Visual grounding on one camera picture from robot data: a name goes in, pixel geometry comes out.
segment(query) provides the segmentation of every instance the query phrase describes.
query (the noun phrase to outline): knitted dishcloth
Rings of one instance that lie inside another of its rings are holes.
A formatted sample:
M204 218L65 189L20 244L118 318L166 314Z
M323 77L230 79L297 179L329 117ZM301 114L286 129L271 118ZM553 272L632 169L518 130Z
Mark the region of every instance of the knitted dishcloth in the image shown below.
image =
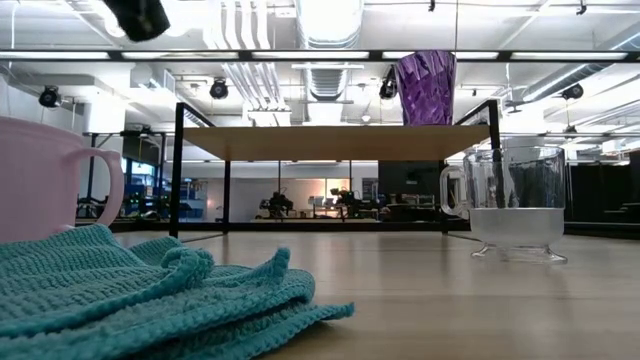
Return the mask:
M1 359L246 359L353 304L310 304L289 251L213 266L173 238L131 249L101 225L0 246Z

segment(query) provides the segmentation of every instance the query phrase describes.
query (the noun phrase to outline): purple vase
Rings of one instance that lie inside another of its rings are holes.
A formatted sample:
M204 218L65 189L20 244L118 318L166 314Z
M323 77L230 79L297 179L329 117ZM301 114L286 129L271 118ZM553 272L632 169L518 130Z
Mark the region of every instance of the purple vase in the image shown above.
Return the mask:
M451 125L456 57L448 51L418 51L396 65L405 126Z

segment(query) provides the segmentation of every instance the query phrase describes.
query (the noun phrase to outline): wooden table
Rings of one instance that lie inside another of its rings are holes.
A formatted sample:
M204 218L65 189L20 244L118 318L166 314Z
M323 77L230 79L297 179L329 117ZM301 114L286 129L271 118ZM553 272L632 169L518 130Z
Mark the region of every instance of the wooden table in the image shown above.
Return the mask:
M438 233L231 233L189 243L244 265L278 245L314 274L316 302L355 301L356 314L264 359L640 357L637 241L565 237L554 249L569 263L554 266L473 260L479 243Z

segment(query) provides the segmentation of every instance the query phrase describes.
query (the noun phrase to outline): mug handle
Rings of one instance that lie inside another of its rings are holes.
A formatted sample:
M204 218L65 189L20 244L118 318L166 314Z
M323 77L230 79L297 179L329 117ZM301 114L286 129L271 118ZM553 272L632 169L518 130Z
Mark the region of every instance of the mug handle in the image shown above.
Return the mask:
M96 221L100 224L109 225L118 216L122 206L122 199L124 198L124 174L120 166L120 154L116 151L85 148L72 152L67 155L65 160L77 165L77 162L81 159L91 156L101 157L107 164L107 168L109 168L109 179L111 181L109 200L104 207L102 215Z
M440 173L440 208L447 215L460 216L466 219L466 213L463 214L463 212L467 210L467 206L462 201L457 201L453 209L449 207L449 186L447 179L451 173L459 173L462 178L464 178L464 172L459 166L450 165L442 170Z

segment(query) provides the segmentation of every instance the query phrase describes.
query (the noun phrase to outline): glass pitcher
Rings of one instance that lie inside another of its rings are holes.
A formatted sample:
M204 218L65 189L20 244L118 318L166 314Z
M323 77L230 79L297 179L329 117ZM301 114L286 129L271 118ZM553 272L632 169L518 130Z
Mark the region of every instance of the glass pitcher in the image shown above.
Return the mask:
M556 147L519 147L477 151L463 168L440 174L442 211L461 216L469 211L474 237L485 243L473 257L504 261L565 263L549 245L564 232L564 151ZM465 201L448 205L447 178L459 173Z

